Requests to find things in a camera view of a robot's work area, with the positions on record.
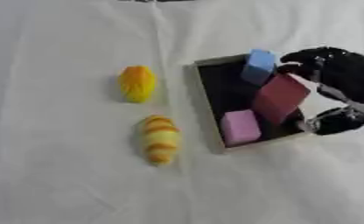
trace cube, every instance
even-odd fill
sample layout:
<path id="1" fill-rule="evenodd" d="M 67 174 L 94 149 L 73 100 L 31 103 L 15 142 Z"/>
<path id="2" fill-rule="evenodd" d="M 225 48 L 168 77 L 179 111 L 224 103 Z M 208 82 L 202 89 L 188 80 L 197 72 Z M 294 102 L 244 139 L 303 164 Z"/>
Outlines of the cube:
<path id="1" fill-rule="evenodd" d="M 220 126 L 227 147 L 249 143 L 261 136 L 254 112 L 250 109 L 227 112 Z"/>
<path id="2" fill-rule="evenodd" d="M 246 64 L 241 72 L 243 80 L 261 87 L 273 73 L 275 55 L 264 50 L 252 50 L 246 57 Z"/>
<path id="3" fill-rule="evenodd" d="M 310 90 L 288 74 L 277 74 L 253 100 L 253 110 L 273 124 L 282 123 L 303 102 Z"/>

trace toy fruit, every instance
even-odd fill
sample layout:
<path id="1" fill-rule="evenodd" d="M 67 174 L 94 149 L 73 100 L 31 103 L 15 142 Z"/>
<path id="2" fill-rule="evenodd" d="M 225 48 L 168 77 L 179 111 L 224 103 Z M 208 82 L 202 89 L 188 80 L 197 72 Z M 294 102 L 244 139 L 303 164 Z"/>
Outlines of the toy fruit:
<path id="1" fill-rule="evenodd" d="M 179 130 L 172 120 L 151 115 L 143 124 L 144 148 L 154 165 L 167 165 L 175 158 L 179 146 Z"/>
<path id="2" fill-rule="evenodd" d="M 151 97 L 156 76 L 147 66 L 128 66 L 118 77 L 122 93 L 130 102 L 145 102 Z"/>

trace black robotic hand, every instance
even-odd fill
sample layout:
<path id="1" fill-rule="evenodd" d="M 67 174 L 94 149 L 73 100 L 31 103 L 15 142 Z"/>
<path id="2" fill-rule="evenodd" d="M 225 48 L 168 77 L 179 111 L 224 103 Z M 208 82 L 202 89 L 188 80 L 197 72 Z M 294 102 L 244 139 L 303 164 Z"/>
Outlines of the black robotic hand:
<path id="1" fill-rule="evenodd" d="M 339 48 L 320 47 L 292 52 L 281 58 L 281 74 L 291 73 L 341 91 L 348 99 L 364 103 L 364 56 Z M 325 97 L 337 98 L 318 90 Z"/>
<path id="2" fill-rule="evenodd" d="M 327 110 L 305 125 L 318 135 L 355 130 L 364 125 L 364 56 L 333 47 L 292 52 L 281 58 L 280 74 L 295 74 L 319 83 L 324 97 L 347 103 L 346 108 Z"/>

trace white tablecloth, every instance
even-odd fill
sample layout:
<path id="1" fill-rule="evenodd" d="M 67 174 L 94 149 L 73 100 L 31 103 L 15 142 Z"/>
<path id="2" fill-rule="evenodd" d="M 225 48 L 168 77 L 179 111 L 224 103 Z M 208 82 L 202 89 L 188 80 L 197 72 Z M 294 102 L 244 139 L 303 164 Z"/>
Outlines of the white tablecloth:
<path id="1" fill-rule="evenodd" d="M 213 154 L 184 69 L 314 46 L 364 53 L 364 1 L 1 0 L 0 223 L 364 224 L 364 129 Z M 126 103 L 114 78 L 141 64 L 157 92 Z M 303 110 L 335 105 L 312 94 Z M 182 130 L 171 166 L 137 153 L 153 113 Z"/>

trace yellow striped object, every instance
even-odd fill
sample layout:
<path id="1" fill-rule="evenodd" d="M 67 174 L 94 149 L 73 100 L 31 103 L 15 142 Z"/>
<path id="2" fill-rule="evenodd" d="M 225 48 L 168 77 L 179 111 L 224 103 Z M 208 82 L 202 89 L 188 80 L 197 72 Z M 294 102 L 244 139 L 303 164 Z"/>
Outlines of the yellow striped object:
<path id="1" fill-rule="evenodd" d="M 179 146 L 179 129 L 167 117 L 152 115 L 143 121 L 144 147 L 154 165 L 167 165 L 175 158 Z"/>
<path id="2" fill-rule="evenodd" d="M 155 89 L 156 76 L 147 66 L 128 66 L 118 77 L 118 83 L 130 102 L 145 102 Z"/>

